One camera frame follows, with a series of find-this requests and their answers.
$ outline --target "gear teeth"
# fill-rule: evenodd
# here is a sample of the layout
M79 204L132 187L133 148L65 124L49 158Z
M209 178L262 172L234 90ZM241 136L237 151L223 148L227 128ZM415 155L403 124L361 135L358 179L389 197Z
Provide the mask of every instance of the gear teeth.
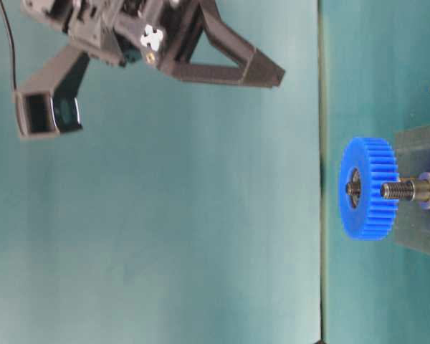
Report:
M363 155L361 158L365 163L357 163L360 160L360 154ZM346 212L342 209L341 214L344 213L343 215L348 217L344 219L346 231L354 239L383 239L391 231L398 210L398 200L385 199L381 196L381 187L384 183L399 180L398 166L392 147L386 140L380 138L354 138L345 151L342 166L349 171L354 168L362 170L359 171L362 183L360 199L366 198L366 201L360 201L359 208L355 211L352 209ZM344 173L345 171L341 174L341 178L346 178ZM340 183L340 187L344 187L344 181ZM363 195L363 190L369 191L367 196ZM340 190L342 197L345 196L344 192Z

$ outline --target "blue gear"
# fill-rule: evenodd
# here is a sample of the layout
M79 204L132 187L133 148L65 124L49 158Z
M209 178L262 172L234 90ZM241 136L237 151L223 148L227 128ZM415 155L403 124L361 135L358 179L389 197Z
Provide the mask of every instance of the blue gear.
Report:
M345 192L354 171L360 176L358 205ZM345 149L339 176L339 208L345 232L352 239L381 240L391 231L398 200L381 196L382 184L398 181L395 153L386 140L354 138Z

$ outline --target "teal background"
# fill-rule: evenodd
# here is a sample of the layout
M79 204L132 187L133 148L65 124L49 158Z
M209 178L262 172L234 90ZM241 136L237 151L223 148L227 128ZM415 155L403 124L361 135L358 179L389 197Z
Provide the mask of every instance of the teal background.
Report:
M5 4L22 82L67 38ZM0 343L320 338L317 5L219 7L287 70L280 89L94 61L85 129L32 142L0 19Z
M430 124L430 0L321 1L325 339L430 343L430 257L347 238L338 171L353 136Z

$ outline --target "wire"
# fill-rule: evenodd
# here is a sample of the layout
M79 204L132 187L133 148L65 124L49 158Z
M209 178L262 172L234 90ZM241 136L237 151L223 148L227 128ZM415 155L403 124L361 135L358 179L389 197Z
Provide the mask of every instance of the wire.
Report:
M6 14L6 9L2 0L0 0L0 13L5 26L6 35L8 36L9 63L11 65L11 90L14 92L16 90L16 50L14 48L13 32L11 31L11 25L9 24L8 15Z

